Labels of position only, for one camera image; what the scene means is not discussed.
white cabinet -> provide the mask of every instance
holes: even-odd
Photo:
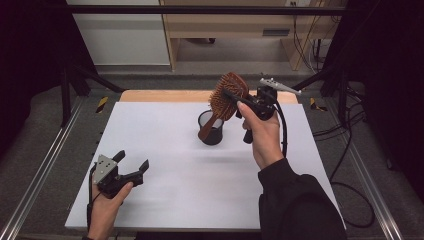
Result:
[[[157,0],[67,0],[69,5],[159,5]],[[169,65],[159,14],[74,14],[96,66]]]

hand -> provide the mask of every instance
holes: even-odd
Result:
[[[87,237],[95,240],[108,239],[113,231],[116,215],[124,199],[130,194],[133,183],[129,182],[113,198],[108,199],[100,193],[96,184],[92,184],[93,211],[90,231]]]
[[[274,116],[267,121],[262,121],[246,104],[239,101],[237,106],[245,118],[243,129],[252,130],[253,157],[259,168],[262,170],[282,159],[284,156],[280,146],[280,122],[277,112],[274,112]]]

black sleeve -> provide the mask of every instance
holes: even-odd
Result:
[[[339,212],[311,175],[297,175],[287,159],[259,172],[262,240],[346,239]]]

white tabletop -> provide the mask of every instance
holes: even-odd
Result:
[[[298,174],[311,174],[335,204],[308,121],[300,104],[282,104],[288,127],[287,158]],[[144,184],[119,210],[115,226],[131,230],[258,230],[257,178],[251,145],[243,142],[242,120],[224,123],[216,146],[198,138],[197,118],[208,103],[118,102],[103,133],[92,165],[100,154],[125,150],[119,173],[136,171],[149,159]],[[86,229],[88,172],[65,226]]]

hairbrush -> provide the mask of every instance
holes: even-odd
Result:
[[[217,83],[215,90],[209,97],[212,117],[197,134],[199,139],[206,139],[217,119],[227,121],[237,111],[237,105],[233,103],[233,99],[229,98],[224,92],[231,92],[232,95],[244,99],[249,95],[249,87],[239,75],[233,72],[221,77],[221,80]]]

